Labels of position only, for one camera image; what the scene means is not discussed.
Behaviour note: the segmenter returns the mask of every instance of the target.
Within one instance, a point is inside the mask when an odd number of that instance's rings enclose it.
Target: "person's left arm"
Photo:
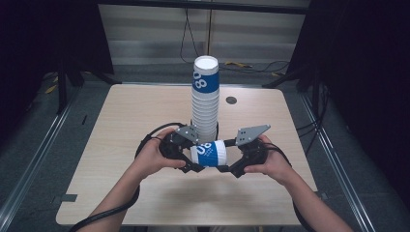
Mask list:
[[[184,161],[166,159],[160,152],[161,139],[164,139],[171,132],[173,132],[173,129],[163,130],[157,135],[157,138],[147,142],[130,167],[118,180],[117,184],[115,184],[90,216],[114,209],[129,202],[141,181],[149,175],[160,171],[163,167],[178,168],[185,166]],[[102,218],[78,231],[118,231],[126,212],[123,211],[116,215]]]

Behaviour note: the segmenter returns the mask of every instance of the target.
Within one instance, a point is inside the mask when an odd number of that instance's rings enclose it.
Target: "wooden table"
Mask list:
[[[235,104],[227,97],[237,99]],[[190,86],[114,85],[94,126],[57,214],[60,224],[75,224],[103,200],[127,167],[137,146],[153,129],[170,122],[190,123]],[[220,136],[235,138],[239,128],[270,124],[265,132],[288,156],[293,168],[316,190],[308,162],[280,90],[220,87]],[[228,164],[241,157],[228,148]],[[205,168],[184,174],[164,168],[141,184],[138,201],[124,225],[299,224],[285,188],[262,174],[236,179]]]

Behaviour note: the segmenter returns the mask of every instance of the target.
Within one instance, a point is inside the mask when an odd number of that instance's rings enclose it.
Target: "person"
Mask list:
[[[156,137],[146,143],[140,154],[90,216],[127,203],[140,183],[162,168],[185,166],[183,160],[166,159],[160,152],[159,145],[161,140],[173,131],[174,129],[162,130]],[[259,138],[264,143],[272,143],[266,135],[262,134]],[[246,173],[263,173],[283,185],[293,198],[301,215],[315,231],[353,231],[346,222],[317,197],[280,153],[270,150],[265,163],[250,165],[245,167],[244,170]],[[94,221],[78,231],[118,231],[126,212],[123,211]]]

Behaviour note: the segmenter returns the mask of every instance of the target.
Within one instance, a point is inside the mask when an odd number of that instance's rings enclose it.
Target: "gray carpet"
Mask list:
[[[271,70],[279,69],[275,64]],[[259,70],[266,64],[255,65]],[[191,64],[116,66],[118,80],[128,82],[189,83]],[[76,165],[87,143],[88,137],[98,118],[109,85],[91,74],[84,74],[86,82],[54,141],[31,188],[18,209],[9,231],[67,231],[69,228],[55,222],[59,204],[58,198],[64,194],[71,181]],[[275,80],[269,72],[241,73],[220,71],[222,84],[261,85]],[[296,92],[297,81],[289,81],[278,88],[285,95],[295,127],[309,123],[308,115]],[[25,167],[40,146],[57,110],[58,94],[44,94],[50,85],[45,81],[42,90],[27,112],[18,130],[1,147],[0,155],[0,203],[4,203]],[[324,128],[330,136],[340,160],[350,177],[360,198],[363,200],[376,231],[410,231],[410,215],[395,191],[389,186],[384,175],[363,152],[353,134],[346,129],[332,101],[325,115]],[[313,133],[301,138],[306,149]],[[340,214],[355,231],[361,231],[349,203],[344,196],[335,172],[331,167],[320,142],[315,140],[307,154],[312,174],[319,194],[327,196],[324,201]],[[265,227],[264,231],[279,231],[277,226]],[[122,231],[133,231],[124,227]],[[301,226],[285,226],[282,231],[305,231]]]

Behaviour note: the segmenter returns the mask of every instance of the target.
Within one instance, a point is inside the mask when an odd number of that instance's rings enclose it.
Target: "forearm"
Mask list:
[[[141,175],[130,167],[90,216],[114,209],[129,202],[141,181]],[[125,210],[113,216],[97,220],[79,231],[118,231],[126,212]]]
[[[295,172],[284,186],[291,195],[299,212],[315,231],[352,231],[352,229],[333,212],[308,184]]]

